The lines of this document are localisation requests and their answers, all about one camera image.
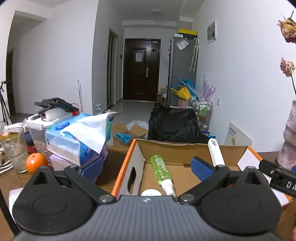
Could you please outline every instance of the orange fruit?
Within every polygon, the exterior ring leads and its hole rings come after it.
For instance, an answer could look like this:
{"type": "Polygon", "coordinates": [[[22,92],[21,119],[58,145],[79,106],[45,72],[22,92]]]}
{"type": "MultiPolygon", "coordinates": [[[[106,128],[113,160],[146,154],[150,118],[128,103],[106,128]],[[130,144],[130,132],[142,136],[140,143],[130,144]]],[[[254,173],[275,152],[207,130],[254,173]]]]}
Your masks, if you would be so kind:
{"type": "Polygon", "coordinates": [[[41,166],[48,166],[46,157],[41,153],[32,153],[26,160],[26,169],[30,175],[33,175],[41,166]]]}

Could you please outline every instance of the vase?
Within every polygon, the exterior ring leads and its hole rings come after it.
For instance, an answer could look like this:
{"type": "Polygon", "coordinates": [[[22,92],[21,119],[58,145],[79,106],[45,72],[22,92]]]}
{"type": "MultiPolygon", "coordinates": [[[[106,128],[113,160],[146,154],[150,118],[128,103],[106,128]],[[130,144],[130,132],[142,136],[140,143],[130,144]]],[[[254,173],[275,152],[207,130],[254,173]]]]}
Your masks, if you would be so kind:
{"type": "Polygon", "coordinates": [[[296,166],[296,100],[293,100],[292,109],[286,122],[284,139],[277,161],[282,167],[291,170],[293,166],[296,166]]]}

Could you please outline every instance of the doorway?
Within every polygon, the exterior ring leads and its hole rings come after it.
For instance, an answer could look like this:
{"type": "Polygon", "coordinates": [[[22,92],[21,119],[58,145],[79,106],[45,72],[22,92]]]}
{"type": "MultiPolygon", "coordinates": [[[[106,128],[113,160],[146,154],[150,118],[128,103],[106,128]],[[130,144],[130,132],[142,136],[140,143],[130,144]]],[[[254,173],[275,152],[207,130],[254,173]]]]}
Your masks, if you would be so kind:
{"type": "Polygon", "coordinates": [[[110,29],[107,56],[107,108],[116,105],[118,36],[110,29]]]}
{"type": "Polygon", "coordinates": [[[160,39],[126,39],[124,55],[123,99],[156,101],[160,39]]]}
{"type": "Polygon", "coordinates": [[[13,96],[13,78],[12,78],[12,66],[13,66],[13,50],[7,53],[6,56],[6,92],[7,102],[10,116],[15,115],[15,100],[13,96]]]}

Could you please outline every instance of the gray refrigerator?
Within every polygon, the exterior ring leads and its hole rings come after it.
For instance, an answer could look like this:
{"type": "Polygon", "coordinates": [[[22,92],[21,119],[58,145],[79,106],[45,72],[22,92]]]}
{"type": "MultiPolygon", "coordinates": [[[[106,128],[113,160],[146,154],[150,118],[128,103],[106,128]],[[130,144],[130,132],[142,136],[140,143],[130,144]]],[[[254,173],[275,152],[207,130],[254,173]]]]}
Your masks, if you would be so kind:
{"type": "Polygon", "coordinates": [[[173,86],[177,85],[180,81],[178,78],[191,80],[195,86],[195,76],[196,70],[194,69],[194,62],[192,70],[190,70],[191,60],[194,51],[195,40],[189,40],[189,45],[184,49],[180,50],[176,45],[176,42],[182,38],[172,37],[170,44],[170,62],[169,62],[169,74],[168,74],[168,92],[167,92],[167,101],[166,107],[178,106],[178,98],[170,90],[173,86]]]}

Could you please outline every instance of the yellow bag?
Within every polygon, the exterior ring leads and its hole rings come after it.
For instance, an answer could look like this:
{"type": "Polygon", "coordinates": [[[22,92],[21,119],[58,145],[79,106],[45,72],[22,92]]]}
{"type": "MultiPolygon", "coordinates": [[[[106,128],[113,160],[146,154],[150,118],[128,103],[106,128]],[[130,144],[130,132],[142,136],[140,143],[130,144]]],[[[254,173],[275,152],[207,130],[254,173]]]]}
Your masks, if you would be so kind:
{"type": "Polygon", "coordinates": [[[177,91],[177,90],[175,90],[173,88],[171,88],[171,91],[174,92],[181,99],[189,100],[191,94],[190,94],[189,90],[187,89],[187,87],[182,87],[182,86],[179,86],[179,87],[180,87],[179,91],[177,91]]]}

